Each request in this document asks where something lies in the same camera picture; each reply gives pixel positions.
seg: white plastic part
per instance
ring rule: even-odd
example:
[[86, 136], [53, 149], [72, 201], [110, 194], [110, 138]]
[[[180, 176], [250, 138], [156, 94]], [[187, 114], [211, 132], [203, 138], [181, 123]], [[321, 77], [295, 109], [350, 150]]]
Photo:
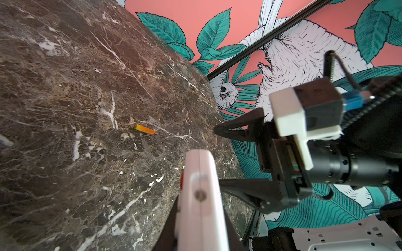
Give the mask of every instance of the white plastic part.
[[186, 154], [183, 189], [179, 196], [178, 251], [229, 251], [215, 161], [207, 150]]
[[294, 135], [296, 145], [306, 170], [313, 168], [313, 160], [307, 141], [312, 139], [337, 139], [342, 133], [339, 125], [308, 131], [306, 113], [295, 90], [291, 87], [269, 94], [278, 134], [282, 137]]
[[359, 222], [317, 229], [293, 228], [300, 251], [396, 251], [398, 236], [375, 215]]

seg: black metal bar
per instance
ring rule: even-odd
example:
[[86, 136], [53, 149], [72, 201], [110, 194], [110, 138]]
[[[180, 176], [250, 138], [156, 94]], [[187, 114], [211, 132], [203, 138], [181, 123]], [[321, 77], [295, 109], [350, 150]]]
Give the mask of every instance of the black metal bar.
[[253, 228], [255, 229], [255, 227], [256, 227], [256, 223], [257, 223], [259, 214], [260, 214], [260, 212], [257, 212], [257, 210], [255, 210], [255, 209], [253, 210], [250, 220], [248, 221], [246, 231], [244, 232], [244, 235], [243, 235], [243, 239], [242, 239], [243, 246], [247, 245], [248, 239], [251, 236], [251, 231]]
[[314, 12], [318, 11], [325, 5], [327, 5], [332, 0], [316, 0], [313, 3], [309, 4], [298, 13], [294, 14], [291, 18], [289, 18], [286, 22], [279, 25], [277, 28], [273, 29], [271, 32], [267, 33], [265, 36], [261, 37], [259, 40], [255, 41], [253, 44], [248, 46], [246, 49], [226, 61], [223, 65], [219, 66], [215, 70], [211, 71], [207, 74], [208, 81], [212, 80], [213, 78], [217, 77], [219, 74], [228, 70], [242, 59], [246, 58], [247, 56], [251, 55], [253, 52], [260, 49], [262, 46], [270, 42], [271, 40], [277, 38], [282, 33], [296, 25], [298, 22], [302, 21], [303, 19], [307, 18]]

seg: orange object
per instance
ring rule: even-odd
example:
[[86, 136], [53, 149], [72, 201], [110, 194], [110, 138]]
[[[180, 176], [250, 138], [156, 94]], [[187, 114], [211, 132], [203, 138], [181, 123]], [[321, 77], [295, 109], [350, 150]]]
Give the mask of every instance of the orange object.
[[149, 129], [149, 128], [146, 128], [146, 127], [143, 127], [142, 125], [139, 125], [139, 124], [137, 124], [137, 125], [135, 126], [135, 129], [138, 130], [138, 131], [141, 131], [141, 132], [143, 132], [143, 133], [149, 133], [149, 134], [151, 134], [151, 135], [154, 135], [154, 134], [155, 134], [155, 131], [154, 131], [154, 130]]

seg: pink wall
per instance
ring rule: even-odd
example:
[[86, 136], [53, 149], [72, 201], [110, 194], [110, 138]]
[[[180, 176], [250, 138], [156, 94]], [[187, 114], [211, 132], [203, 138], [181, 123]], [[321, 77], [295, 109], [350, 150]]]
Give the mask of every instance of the pink wall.
[[[284, 0], [278, 14], [278, 19], [292, 16], [310, 2], [311, 0]], [[307, 19], [318, 23], [320, 26], [326, 28], [338, 37], [343, 38], [347, 42], [355, 43], [353, 30], [347, 30], [345, 28], [356, 24], [359, 15], [370, 2], [372, 2], [372, 0], [347, 0], [338, 4], [330, 4]], [[167, 17], [176, 22], [186, 35], [186, 45], [190, 47], [195, 54], [194, 59], [191, 60], [192, 63], [200, 56], [196, 46], [197, 36], [212, 17], [231, 8], [230, 30], [220, 47], [237, 44], [257, 28], [261, 4], [262, 0], [248, 1], [246, 4], [244, 1], [236, 0], [126, 0], [125, 8], [135, 17], [137, 17], [135, 12], [149, 12]], [[375, 66], [402, 65], [402, 57], [395, 57], [394, 55], [396, 54], [402, 55], [402, 47], [386, 43], [378, 56], [373, 59], [372, 63]], [[261, 60], [264, 60], [263, 57], [261, 57], [261, 53], [253, 55], [244, 72], [248, 72], [248, 68], [253, 67], [253, 62], [257, 64]], [[216, 64], [210, 71], [215, 69], [219, 62], [220, 60], [209, 61], [209, 63]], [[252, 79], [251, 81], [253, 83], [251, 84], [257, 83], [258, 79], [259, 78]]]
[[[237, 44], [257, 28], [262, 2], [253, 0], [245, 4], [244, 1], [238, 0], [126, 0], [125, 8], [135, 17], [135, 12], [149, 12], [177, 23], [186, 35], [186, 45], [195, 54], [192, 63], [200, 57], [196, 46], [198, 34], [212, 17], [231, 8], [230, 30], [219, 47]], [[284, 0], [278, 18], [292, 16], [310, 2], [311, 0]], [[220, 60], [208, 62], [218, 64]]]

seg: black bracket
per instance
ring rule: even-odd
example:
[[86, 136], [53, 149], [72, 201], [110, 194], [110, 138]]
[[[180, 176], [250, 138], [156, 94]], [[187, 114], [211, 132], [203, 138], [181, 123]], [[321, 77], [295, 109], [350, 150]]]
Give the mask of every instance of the black bracket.
[[312, 194], [312, 186], [294, 138], [279, 137], [275, 122], [264, 123], [262, 108], [215, 126], [214, 133], [238, 141], [255, 142], [261, 171], [272, 175], [272, 180], [219, 180], [221, 191], [241, 199], [264, 214], [294, 207], [300, 199]]

